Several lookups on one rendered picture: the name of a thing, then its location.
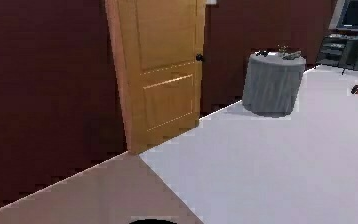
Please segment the grey green small object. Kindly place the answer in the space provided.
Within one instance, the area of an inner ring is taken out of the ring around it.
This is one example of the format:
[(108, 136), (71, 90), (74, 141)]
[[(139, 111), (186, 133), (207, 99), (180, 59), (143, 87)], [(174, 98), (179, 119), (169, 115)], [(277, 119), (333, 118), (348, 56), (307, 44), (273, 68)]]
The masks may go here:
[(278, 51), (278, 56), (281, 57), (283, 60), (294, 60), (301, 56), (301, 52), (295, 51), (295, 52), (288, 53), (287, 46), (281, 46)]

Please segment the grey round draped table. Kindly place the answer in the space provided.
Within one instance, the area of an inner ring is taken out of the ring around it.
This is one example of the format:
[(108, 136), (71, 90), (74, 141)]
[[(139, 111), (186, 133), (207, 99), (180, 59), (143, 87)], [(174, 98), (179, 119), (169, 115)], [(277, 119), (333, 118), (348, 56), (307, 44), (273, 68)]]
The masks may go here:
[(306, 68), (306, 59), (285, 60), (278, 55), (249, 56), (242, 104), (248, 111), (267, 117), (290, 115)]

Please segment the black television set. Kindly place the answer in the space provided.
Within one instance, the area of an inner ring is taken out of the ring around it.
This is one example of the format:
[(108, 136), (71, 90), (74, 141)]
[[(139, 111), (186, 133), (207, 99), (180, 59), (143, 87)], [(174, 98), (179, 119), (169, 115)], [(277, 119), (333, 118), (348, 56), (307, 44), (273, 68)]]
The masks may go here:
[(358, 31), (358, 0), (337, 0), (329, 28)]

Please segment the dark grey television stand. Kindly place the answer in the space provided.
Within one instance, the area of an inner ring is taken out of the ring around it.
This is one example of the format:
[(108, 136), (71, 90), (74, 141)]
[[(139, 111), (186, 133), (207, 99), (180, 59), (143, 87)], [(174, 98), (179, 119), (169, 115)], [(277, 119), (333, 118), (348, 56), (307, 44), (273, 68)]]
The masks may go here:
[(315, 65), (358, 71), (358, 33), (325, 36), (322, 39)]

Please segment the orange wooden room door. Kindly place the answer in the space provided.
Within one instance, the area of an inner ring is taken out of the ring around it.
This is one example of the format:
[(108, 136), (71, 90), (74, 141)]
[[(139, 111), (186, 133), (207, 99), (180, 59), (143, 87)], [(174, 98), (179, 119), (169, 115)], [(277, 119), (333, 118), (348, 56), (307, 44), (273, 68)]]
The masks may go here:
[(127, 150), (199, 125), (206, 0), (104, 0)]

